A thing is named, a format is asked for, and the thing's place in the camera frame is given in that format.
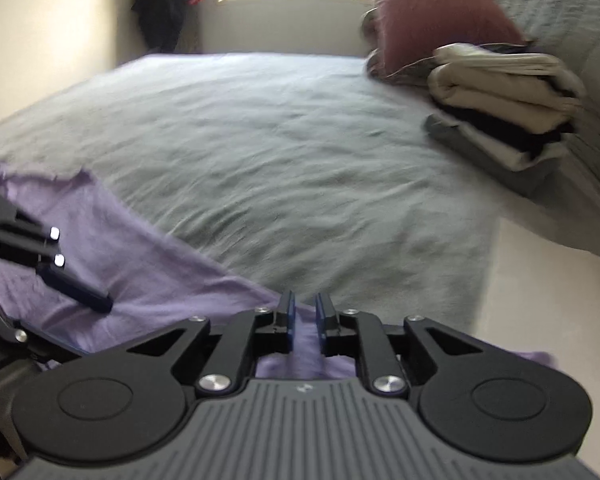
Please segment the purple garment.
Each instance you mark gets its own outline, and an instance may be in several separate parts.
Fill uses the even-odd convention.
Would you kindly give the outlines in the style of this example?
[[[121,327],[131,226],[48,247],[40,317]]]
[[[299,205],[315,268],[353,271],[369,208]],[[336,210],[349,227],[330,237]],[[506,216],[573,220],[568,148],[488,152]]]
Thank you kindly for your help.
[[[58,226],[69,269],[114,298],[109,314],[97,314],[0,260],[6,314],[92,353],[192,315],[223,324],[292,289],[301,301],[294,351],[262,360],[258,373],[301,379],[353,373],[350,359],[318,350],[316,292],[389,323],[420,313],[470,330],[500,206],[437,196],[424,182],[367,193],[278,177],[204,195],[158,178],[113,193],[88,171],[50,178],[3,169],[0,195]]]

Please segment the dark grey folded garment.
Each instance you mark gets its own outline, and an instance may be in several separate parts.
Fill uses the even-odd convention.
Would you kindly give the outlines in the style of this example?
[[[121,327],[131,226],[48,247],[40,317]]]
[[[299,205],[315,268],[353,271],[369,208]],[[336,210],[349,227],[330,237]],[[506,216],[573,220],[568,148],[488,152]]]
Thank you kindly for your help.
[[[422,128],[431,139],[522,196],[532,195],[568,154],[566,142],[560,141],[545,144],[540,154],[532,157],[442,112],[429,115]]]

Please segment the white folded garment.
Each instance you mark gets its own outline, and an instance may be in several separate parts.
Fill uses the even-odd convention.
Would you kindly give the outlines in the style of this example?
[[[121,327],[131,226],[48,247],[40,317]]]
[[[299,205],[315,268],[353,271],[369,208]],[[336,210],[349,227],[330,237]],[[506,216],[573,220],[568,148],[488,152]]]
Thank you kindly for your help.
[[[550,159],[561,159],[568,154],[565,141],[545,144],[540,148],[539,155],[531,155],[527,152],[519,151],[502,141],[492,138],[492,136],[488,136],[469,125],[468,122],[461,122],[443,112],[434,112],[434,114],[429,115],[426,124],[429,127],[441,127],[457,138],[461,136],[470,144],[475,145],[476,148],[480,148],[481,151],[488,154],[501,166],[512,171],[526,170],[540,162]]]

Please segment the black folded garment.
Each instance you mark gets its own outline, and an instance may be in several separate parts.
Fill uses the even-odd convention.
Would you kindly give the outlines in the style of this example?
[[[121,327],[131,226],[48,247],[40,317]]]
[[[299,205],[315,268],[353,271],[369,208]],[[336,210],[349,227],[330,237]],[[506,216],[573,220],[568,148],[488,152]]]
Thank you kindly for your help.
[[[549,132],[534,134],[505,120],[475,112],[474,110],[463,110],[462,108],[445,106],[435,98],[432,99],[446,114],[462,122],[468,122],[469,125],[474,126],[488,136],[492,136],[496,140],[500,140],[519,151],[527,152],[531,155],[539,155],[542,146],[550,142],[559,142],[565,134],[573,133],[574,131],[574,118]]]

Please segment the grey bed sheet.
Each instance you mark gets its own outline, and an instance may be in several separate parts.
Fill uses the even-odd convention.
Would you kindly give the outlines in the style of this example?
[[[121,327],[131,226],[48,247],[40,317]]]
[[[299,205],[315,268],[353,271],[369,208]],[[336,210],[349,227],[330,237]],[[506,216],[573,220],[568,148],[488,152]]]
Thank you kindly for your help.
[[[0,162],[87,169],[248,280],[467,330],[501,218],[600,257],[600,186],[574,158],[530,198],[422,128],[425,92],[358,58],[149,55],[0,122]]]

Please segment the beige folded garment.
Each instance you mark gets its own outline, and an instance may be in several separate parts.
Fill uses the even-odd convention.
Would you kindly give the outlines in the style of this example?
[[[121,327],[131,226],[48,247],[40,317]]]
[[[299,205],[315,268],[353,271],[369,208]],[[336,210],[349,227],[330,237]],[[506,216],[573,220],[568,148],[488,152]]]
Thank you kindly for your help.
[[[433,98],[445,106],[474,110],[530,133],[549,132],[574,118],[581,100],[547,77],[479,70],[449,63],[428,76]]]

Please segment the cream folded top garment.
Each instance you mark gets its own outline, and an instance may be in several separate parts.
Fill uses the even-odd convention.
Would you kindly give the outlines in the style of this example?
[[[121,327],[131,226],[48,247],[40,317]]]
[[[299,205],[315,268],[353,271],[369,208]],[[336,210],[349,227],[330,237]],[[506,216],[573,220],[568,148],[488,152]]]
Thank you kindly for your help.
[[[585,97],[585,86],[553,55],[496,53],[472,44],[447,44],[434,50],[438,66],[428,78],[440,99],[473,91],[519,103],[566,112]]]

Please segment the pink velvet pillow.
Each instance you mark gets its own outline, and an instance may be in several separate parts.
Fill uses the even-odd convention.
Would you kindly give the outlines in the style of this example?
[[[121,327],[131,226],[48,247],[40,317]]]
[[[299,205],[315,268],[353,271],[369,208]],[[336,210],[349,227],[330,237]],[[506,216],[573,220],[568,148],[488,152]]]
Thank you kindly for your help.
[[[447,44],[527,43],[495,0],[376,0],[376,10],[385,74]]]

